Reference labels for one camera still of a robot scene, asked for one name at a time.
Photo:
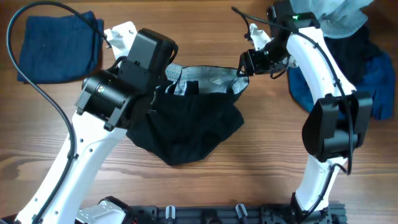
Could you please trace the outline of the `black shorts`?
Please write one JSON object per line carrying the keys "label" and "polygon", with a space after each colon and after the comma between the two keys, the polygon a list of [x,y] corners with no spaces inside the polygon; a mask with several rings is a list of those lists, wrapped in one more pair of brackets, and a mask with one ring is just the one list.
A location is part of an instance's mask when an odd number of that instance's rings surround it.
{"label": "black shorts", "polygon": [[126,136],[169,166],[208,156],[244,123],[235,102],[249,85],[230,67],[171,64],[143,120]]}

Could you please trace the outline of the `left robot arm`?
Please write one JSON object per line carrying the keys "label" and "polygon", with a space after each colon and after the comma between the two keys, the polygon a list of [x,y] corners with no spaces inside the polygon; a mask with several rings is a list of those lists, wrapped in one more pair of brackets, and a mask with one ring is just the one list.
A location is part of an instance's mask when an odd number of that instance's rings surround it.
{"label": "left robot arm", "polygon": [[67,119],[68,136],[40,187],[15,223],[74,223],[104,160],[145,116],[178,52],[174,40],[141,29],[126,55],[84,79]]}

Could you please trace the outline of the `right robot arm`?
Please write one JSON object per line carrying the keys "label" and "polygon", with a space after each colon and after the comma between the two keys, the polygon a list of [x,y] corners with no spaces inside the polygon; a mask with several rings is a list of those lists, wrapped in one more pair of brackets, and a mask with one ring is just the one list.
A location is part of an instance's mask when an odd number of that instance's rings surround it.
{"label": "right robot arm", "polygon": [[258,18],[243,14],[246,39],[254,47],[241,54],[237,76],[269,74],[280,77],[289,67],[301,69],[313,99],[302,128],[308,152],[304,176],[288,204],[267,204],[254,216],[236,206],[242,223],[346,223],[343,204],[330,203],[339,172],[350,175],[354,150],[363,144],[373,105],[369,93],[359,92],[337,66],[328,50],[320,23],[312,12],[296,13],[289,1],[276,1],[267,10],[266,35]]}

